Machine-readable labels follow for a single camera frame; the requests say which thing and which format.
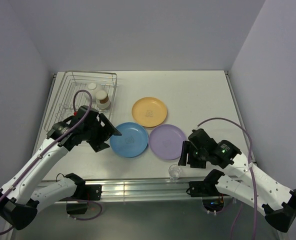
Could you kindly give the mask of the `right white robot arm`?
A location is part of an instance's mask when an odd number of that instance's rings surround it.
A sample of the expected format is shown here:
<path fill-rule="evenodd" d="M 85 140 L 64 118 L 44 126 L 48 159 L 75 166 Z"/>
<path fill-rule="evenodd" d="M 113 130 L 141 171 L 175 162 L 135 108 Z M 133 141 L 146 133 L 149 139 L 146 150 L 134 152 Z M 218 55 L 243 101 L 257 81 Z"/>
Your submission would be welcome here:
<path fill-rule="evenodd" d="M 216 142 L 203 129 L 193 130 L 182 143 L 179 166 L 211 170 L 204 180 L 189 182 L 191 197 L 231 196 L 253 207 L 276 230 L 286 233 L 296 218 L 296 188 L 270 177 L 227 140 Z"/>

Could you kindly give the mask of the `white ceramic bowl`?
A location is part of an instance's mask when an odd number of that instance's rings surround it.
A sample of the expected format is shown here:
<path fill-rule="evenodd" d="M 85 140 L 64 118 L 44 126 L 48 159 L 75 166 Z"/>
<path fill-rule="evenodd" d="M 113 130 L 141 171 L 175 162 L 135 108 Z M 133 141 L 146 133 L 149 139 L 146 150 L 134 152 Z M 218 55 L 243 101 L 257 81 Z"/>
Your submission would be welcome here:
<path fill-rule="evenodd" d="M 91 82 L 91 83 L 87 84 L 85 90 L 90 93 L 92 100 L 94 100 L 96 98 L 96 93 L 98 91 L 103 90 L 103 89 L 104 89 L 104 87 L 101 84 Z"/>

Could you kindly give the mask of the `clear glass cup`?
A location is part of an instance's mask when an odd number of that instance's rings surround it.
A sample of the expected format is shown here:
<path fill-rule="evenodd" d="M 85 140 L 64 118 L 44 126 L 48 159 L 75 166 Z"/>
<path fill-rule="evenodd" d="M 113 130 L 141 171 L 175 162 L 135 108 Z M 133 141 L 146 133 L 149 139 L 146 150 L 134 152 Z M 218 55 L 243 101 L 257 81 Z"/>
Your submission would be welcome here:
<path fill-rule="evenodd" d="M 168 174 L 170 180 L 172 181 L 178 180 L 179 178 L 182 178 L 184 176 L 182 167 L 177 164 L 172 164 L 168 168 Z"/>

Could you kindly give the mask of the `steel cup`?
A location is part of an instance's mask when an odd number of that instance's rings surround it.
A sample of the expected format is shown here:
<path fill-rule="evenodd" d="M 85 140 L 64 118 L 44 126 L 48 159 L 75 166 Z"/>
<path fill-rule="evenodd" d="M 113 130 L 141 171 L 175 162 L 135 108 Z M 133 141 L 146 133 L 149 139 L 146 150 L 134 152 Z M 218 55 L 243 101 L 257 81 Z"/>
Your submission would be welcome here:
<path fill-rule="evenodd" d="M 99 90 L 95 94 L 96 105 L 99 109 L 108 109 L 111 105 L 108 93 L 105 90 Z"/>

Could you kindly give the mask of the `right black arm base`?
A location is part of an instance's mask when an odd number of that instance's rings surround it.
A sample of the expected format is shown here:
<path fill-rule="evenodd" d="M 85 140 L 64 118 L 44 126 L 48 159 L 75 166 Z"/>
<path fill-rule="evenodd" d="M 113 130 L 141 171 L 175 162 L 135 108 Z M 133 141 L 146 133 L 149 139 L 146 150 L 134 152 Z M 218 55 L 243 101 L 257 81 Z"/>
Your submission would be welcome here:
<path fill-rule="evenodd" d="M 206 181 L 190 181 L 188 185 L 186 194 L 192 198 L 201 198 L 206 210 L 219 212 L 224 209 L 226 195 L 220 193 L 214 185 Z"/>

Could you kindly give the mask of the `blue plate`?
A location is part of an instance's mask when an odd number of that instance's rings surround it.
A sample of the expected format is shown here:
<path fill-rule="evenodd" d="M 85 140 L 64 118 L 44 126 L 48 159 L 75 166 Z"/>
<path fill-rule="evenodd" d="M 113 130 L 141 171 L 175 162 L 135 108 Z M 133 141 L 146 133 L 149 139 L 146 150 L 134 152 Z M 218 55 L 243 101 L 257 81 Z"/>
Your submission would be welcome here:
<path fill-rule="evenodd" d="M 116 129 L 121 135 L 113 135 L 110 138 L 110 147 L 119 156 L 134 158 L 145 151 L 148 146 L 148 132 L 135 122 L 124 122 Z"/>

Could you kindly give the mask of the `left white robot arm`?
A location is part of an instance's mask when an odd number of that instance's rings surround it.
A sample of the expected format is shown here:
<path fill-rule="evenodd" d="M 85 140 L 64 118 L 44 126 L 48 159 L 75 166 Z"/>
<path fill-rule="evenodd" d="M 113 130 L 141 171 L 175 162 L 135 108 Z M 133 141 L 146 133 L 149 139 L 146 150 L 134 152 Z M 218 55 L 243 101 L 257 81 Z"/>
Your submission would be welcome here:
<path fill-rule="evenodd" d="M 106 142 L 111 136 L 119 135 L 104 114 L 85 105 L 75 115 L 55 123 L 31 159 L 0 187 L 0 217 L 13 229 L 22 230 L 38 213 L 57 201 L 89 202 L 85 180 L 74 173 L 40 190 L 36 188 L 74 147 L 87 142 L 97 153 L 109 147 Z"/>

